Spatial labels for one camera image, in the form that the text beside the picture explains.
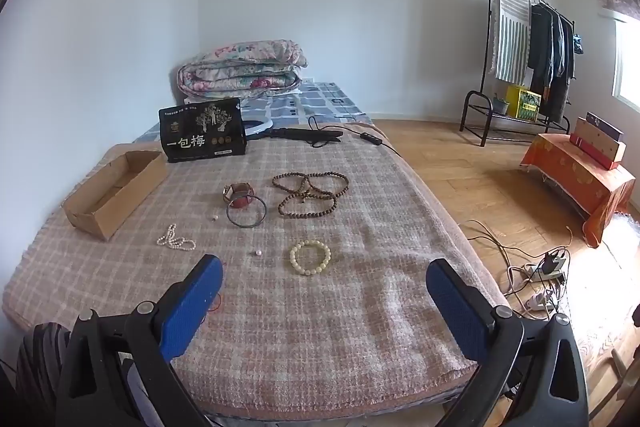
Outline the red strap wristwatch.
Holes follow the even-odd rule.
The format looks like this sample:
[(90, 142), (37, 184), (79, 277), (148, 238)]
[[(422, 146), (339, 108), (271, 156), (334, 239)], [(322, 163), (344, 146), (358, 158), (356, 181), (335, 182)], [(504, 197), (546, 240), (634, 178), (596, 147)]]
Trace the red strap wristwatch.
[(231, 183), (222, 190), (222, 197), (231, 208), (245, 208), (254, 199), (254, 188), (248, 182)]

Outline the dark green bangle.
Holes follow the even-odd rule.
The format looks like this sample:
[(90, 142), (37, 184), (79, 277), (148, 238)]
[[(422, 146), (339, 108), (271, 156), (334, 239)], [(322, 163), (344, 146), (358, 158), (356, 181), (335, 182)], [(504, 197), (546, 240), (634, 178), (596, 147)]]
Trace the dark green bangle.
[(245, 208), (231, 208), (227, 205), (226, 216), (232, 225), (241, 229), (257, 228), (265, 221), (268, 213), (266, 202), (255, 195)]

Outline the white power strip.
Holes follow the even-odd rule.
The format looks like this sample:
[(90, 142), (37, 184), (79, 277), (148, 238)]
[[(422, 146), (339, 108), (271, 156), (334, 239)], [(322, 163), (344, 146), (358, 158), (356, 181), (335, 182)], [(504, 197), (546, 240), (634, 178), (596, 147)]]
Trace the white power strip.
[(570, 252), (565, 247), (547, 251), (536, 265), (526, 265), (526, 282), (540, 284), (541, 288), (525, 301), (525, 310), (549, 314), (558, 311), (567, 288), (568, 269)]

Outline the cardboard box tray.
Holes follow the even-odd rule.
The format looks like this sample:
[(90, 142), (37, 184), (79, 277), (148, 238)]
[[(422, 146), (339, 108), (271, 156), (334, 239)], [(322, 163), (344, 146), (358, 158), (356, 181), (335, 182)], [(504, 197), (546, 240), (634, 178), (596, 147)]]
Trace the cardboard box tray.
[(109, 241), (166, 176), (162, 152), (130, 150), (81, 183), (63, 209), (74, 228)]

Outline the pink plaid blanket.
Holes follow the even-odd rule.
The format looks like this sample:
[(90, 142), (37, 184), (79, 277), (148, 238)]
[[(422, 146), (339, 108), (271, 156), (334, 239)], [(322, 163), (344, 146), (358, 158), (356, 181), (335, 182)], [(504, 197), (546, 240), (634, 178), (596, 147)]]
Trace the pink plaid blanket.
[[(227, 219), (222, 190), (238, 182), (268, 206), (257, 228)], [(23, 329), (72, 326), (88, 308), (126, 313), (208, 253), (224, 265), (221, 307), (175, 368), (196, 403), (220, 415), (318, 421), (440, 400), (474, 365), (427, 294), (427, 265), (444, 258), (503, 303), (420, 176), (390, 150), (346, 135), (321, 148), (264, 140), (243, 156), (172, 164), (106, 242), (52, 213), (2, 307)]]

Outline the black snack bag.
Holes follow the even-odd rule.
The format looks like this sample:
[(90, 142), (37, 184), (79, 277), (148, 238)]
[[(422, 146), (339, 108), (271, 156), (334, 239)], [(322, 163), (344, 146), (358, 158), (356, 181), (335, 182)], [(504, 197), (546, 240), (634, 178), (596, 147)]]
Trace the black snack bag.
[(246, 135), (238, 98), (158, 111), (160, 144), (169, 162), (244, 155)]

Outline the black clothes rack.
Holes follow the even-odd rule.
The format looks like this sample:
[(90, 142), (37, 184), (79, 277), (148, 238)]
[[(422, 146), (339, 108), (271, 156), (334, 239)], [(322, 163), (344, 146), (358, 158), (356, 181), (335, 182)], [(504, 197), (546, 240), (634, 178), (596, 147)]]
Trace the black clothes rack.
[(487, 0), (480, 87), (465, 95), (460, 129), (481, 146), (569, 132), (565, 109), (581, 53), (574, 20), (546, 0)]

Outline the black folded tripod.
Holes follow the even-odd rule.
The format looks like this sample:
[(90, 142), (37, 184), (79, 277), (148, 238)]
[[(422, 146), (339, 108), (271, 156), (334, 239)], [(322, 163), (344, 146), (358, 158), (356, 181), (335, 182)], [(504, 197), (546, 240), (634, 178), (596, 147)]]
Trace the black folded tripod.
[(298, 128), (271, 128), (266, 131), (266, 135), (270, 139), (303, 141), (315, 146), (317, 144), (338, 143), (340, 142), (343, 132)]

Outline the stacked boxes on table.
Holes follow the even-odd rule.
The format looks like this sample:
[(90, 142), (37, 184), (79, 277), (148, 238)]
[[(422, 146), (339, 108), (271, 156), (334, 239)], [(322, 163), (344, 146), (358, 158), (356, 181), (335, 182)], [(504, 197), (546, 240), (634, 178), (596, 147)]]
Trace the stacked boxes on table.
[(624, 132), (596, 114), (579, 117), (570, 142), (579, 147), (606, 170), (613, 170), (623, 160), (626, 144)]

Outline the yellow box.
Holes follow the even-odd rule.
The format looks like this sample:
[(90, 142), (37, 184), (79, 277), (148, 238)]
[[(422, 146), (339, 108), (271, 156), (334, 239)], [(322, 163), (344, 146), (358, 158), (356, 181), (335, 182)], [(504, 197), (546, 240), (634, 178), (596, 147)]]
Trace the yellow box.
[(508, 109), (506, 115), (524, 121), (536, 121), (541, 106), (541, 95), (522, 86), (510, 84), (506, 88)]

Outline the folded floral quilt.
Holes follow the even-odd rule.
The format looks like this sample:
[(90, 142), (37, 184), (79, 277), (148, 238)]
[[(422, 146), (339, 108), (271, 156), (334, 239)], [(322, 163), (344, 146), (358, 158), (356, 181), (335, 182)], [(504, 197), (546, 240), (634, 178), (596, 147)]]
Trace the folded floral quilt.
[(176, 85), (191, 100), (253, 98), (297, 88), (307, 66), (293, 40), (238, 42), (191, 58), (177, 69)]

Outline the dark hanging clothes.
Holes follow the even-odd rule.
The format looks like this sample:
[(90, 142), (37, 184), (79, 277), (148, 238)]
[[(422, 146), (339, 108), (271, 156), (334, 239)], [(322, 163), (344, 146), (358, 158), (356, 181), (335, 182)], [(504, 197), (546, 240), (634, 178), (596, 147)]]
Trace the dark hanging clothes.
[(539, 113), (561, 124), (575, 78), (574, 27), (544, 3), (530, 8), (528, 67), (533, 71), (529, 90), (539, 94)]

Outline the striped hanging towel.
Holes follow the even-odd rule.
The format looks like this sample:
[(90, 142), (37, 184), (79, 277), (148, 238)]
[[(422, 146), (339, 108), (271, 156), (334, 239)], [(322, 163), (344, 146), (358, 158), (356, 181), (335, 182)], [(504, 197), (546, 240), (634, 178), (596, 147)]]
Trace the striped hanging towel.
[(490, 0), (490, 67), (498, 80), (524, 86), (528, 69), (532, 0)]

